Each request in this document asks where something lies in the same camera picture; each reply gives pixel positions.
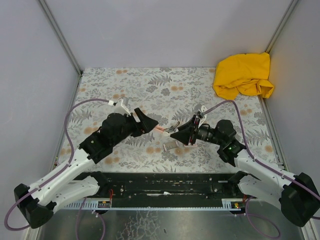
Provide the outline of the metal stapler magazine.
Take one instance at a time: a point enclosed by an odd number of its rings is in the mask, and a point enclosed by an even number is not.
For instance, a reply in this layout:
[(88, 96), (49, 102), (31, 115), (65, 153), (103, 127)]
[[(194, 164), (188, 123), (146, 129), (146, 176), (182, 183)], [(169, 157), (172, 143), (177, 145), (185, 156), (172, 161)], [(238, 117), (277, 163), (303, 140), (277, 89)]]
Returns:
[(172, 132), (175, 132), (175, 130), (180, 126), (180, 121), (177, 121), (177, 123), (175, 123), (174, 125), (168, 127), (168, 128), (165, 128), (164, 131), (167, 132), (167, 133), (172, 133)]

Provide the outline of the staple box tray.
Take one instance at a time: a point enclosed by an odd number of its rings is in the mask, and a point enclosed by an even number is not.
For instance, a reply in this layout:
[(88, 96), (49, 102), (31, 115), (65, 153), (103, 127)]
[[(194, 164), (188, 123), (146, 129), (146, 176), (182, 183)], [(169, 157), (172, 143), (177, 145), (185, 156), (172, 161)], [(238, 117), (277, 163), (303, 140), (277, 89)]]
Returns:
[(178, 148), (179, 147), (179, 143), (178, 141), (170, 141), (170, 142), (167, 142), (167, 143), (164, 143), (163, 144), (163, 149), (164, 151), (169, 151), (169, 150), (172, 150), (172, 149), (175, 149), (175, 148)]

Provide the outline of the red staple box sleeve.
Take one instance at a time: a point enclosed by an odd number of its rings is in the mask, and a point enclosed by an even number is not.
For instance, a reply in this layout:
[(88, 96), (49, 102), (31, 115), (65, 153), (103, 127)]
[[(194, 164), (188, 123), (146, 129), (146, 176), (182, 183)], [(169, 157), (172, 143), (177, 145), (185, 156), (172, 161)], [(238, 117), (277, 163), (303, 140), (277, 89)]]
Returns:
[(196, 148), (198, 146), (197, 141), (195, 140), (194, 142), (189, 142), (188, 144), (185, 144), (185, 148)]

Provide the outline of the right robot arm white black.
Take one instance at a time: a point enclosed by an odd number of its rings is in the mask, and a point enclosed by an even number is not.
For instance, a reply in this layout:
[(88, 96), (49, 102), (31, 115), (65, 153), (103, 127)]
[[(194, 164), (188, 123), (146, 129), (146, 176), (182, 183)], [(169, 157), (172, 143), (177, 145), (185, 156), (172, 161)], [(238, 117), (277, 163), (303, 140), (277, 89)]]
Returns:
[(311, 177), (305, 173), (296, 175), (255, 157), (235, 135), (230, 120), (220, 120), (212, 128), (194, 115), (170, 137), (184, 145), (193, 145), (197, 140), (218, 145), (220, 159), (239, 169), (235, 181), (243, 194), (278, 208), (292, 224), (305, 226), (320, 209), (320, 195)]

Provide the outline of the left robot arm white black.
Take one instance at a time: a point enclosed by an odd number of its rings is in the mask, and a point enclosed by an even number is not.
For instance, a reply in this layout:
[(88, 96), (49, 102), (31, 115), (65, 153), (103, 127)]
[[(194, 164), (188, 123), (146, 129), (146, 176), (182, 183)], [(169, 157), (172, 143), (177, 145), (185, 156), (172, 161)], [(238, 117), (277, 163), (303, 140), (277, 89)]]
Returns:
[(99, 192), (102, 184), (91, 176), (69, 188), (66, 186), (110, 155), (113, 148), (126, 138), (147, 134), (158, 125), (157, 120), (148, 117), (139, 108), (134, 111), (109, 114), (98, 130), (79, 144), (70, 161), (60, 164), (31, 185), (21, 183), (14, 188), (17, 207), (29, 227), (39, 228), (61, 207)]

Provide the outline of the floral patterned mat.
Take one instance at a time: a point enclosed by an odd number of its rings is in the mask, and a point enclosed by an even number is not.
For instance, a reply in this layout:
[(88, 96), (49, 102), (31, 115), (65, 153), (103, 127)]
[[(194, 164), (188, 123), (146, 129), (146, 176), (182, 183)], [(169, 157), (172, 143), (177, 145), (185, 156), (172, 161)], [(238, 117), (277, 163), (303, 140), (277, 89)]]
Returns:
[[(238, 95), (234, 103), (224, 103), (213, 90), (214, 68), (88, 68), (77, 89), (76, 108), (68, 124), (69, 139), (61, 147), (57, 164), (67, 161), (71, 149), (96, 131), (113, 108), (107, 100), (128, 98), (128, 108), (140, 108), (159, 125), (168, 128), (177, 121), (186, 123), (195, 106), (213, 108), (206, 123), (214, 127), (219, 120), (230, 120), (236, 138), (247, 142), (250, 151), (263, 160), (276, 164), (265, 114), (256, 96)], [(94, 165), (93, 171), (232, 173), (236, 169), (218, 156), (218, 146), (199, 141), (197, 147), (164, 151), (170, 137), (153, 130), (129, 137), (117, 145), (111, 155)]]

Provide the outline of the yellow cloth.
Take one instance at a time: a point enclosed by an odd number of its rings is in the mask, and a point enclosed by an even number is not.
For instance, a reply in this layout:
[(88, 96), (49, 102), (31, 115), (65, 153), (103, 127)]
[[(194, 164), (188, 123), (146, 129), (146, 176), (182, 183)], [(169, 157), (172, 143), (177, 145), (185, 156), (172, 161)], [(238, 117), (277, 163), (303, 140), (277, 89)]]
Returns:
[(266, 52), (229, 56), (216, 66), (213, 90), (225, 100), (235, 100), (238, 94), (268, 99), (275, 89), (269, 81), (270, 67)]

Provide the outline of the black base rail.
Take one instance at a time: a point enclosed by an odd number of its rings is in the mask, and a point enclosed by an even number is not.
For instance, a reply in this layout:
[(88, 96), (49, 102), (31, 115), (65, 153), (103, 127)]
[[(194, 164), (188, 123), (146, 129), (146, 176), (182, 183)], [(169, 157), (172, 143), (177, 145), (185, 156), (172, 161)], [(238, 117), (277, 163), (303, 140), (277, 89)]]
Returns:
[(87, 197), (97, 210), (233, 210), (241, 208), (239, 188), (246, 173), (84, 172), (57, 193), (49, 208), (58, 211)]

